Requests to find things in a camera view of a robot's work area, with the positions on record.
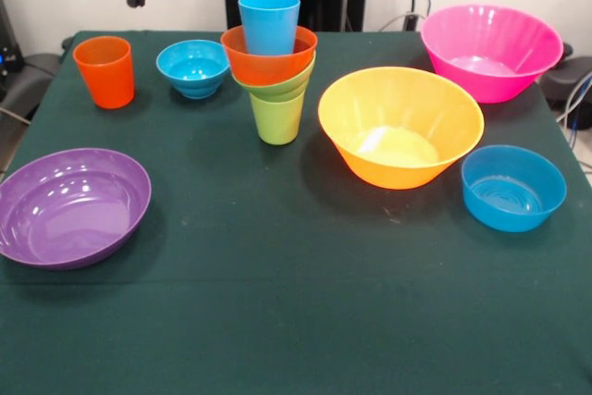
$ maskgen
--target plastic bowl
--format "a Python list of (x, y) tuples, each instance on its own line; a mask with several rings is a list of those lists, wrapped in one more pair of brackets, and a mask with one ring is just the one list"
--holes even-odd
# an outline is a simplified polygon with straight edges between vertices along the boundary
[(386, 189), (428, 183), (471, 151), (484, 129), (469, 93), (414, 68), (348, 74), (327, 88), (318, 115), (351, 171)]
[(119, 249), (151, 196), (146, 170), (101, 148), (49, 154), (0, 184), (0, 253), (24, 265), (66, 270)]
[(214, 94), (229, 70), (224, 47), (200, 40), (173, 43), (160, 52), (156, 66), (173, 88), (189, 99)]
[(308, 86), (308, 80), (311, 77), (315, 67), (316, 52), (313, 54), (313, 60), (308, 64), (300, 74), (285, 82), (269, 85), (267, 87), (255, 87), (242, 83), (235, 78), (235, 81), (253, 96), (267, 102), (286, 102), (301, 95)]
[(497, 230), (540, 226), (565, 200), (563, 175), (545, 157), (511, 145), (489, 145), (462, 163), (462, 194), (473, 216)]
[(548, 24), (504, 6), (442, 9), (425, 20), (421, 35), (437, 74), (483, 104), (509, 101), (563, 54)]
[(298, 27), (294, 53), (283, 56), (250, 55), (242, 26), (224, 32), (220, 42), (226, 48), (236, 80), (252, 86), (267, 86), (291, 79), (303, 71), (313, 60), (317, 38), (312, 31)]

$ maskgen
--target green cup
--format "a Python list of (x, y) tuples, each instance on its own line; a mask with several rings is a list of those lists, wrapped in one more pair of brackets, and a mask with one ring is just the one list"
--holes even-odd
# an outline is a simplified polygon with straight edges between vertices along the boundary
[(286, 102), (267, 102), (251, 94), (251, 107), (259, 137), (271, 145), (284, 145), (298, 136), (304, 92)]
[(306, 91), (308, 80), (310, 79), (313, 68), (315, 67), (315, 60), (316, 52), (313, 54), (313, 60), (311, 60), (310, 64), (308, 64), (304, 70), (302, 70), (293, 78), (284, 80), (283, 82), (276, 83), (274, 85), (255, 87), (239, 82), (236, 80), (236, 78), (235, 81), (247, 92), (249, 92), (251, 97), (255, 96), (256, 98), (266, 102), (286, 102), (300, 96)]

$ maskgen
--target table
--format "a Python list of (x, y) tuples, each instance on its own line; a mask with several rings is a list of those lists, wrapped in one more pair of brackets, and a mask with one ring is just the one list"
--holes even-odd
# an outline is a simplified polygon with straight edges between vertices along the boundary
[[(97, 34), (82, 32), (76, 42)], [(71, 272), (0, 261), (0, 393), (547, 394), (592, 391), (592, 193), (537, 86), (485, 105), (568, 183), (539, 229), (486, 228), (459, 163), (426, 186), (358, 180), (316, 107), (340, 76), (430, 69), (415, 33), (319, 33), (298, 139), (262, 143), (227, 77), (188, 103), (158, 52), (218, 33), (130, 31), (137, 96), (95, 107), (71, 56), (11, 166), (71, 147), (140, 161), (153, 200), (128, 244)]]

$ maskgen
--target blue cup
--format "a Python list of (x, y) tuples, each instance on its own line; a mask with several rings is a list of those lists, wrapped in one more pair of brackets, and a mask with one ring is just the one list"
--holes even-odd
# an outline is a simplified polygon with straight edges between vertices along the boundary
[(565, 200), (563, 175), (545, 157), (512, 145), (489, 145), (462, 162), (462, 195), (486, 226), (520, 232), (540, 226)]
[(224, 46), (201, 40), (173, 43), (160, 52), (156, 67), (188, 99), (214, 94), (230, 69)]
[(252, 55), (294, 52), (300, 0), (239, 0), (247, 50)]

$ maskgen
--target pink bowl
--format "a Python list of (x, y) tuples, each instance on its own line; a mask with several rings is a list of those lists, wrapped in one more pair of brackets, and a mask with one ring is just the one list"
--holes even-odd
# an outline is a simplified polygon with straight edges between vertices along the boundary
[(442, 9), (425, 20), (422, 40), (437, 74), (482, 104), (516, 97), (563, 53), (548, 24), (505, 6)]

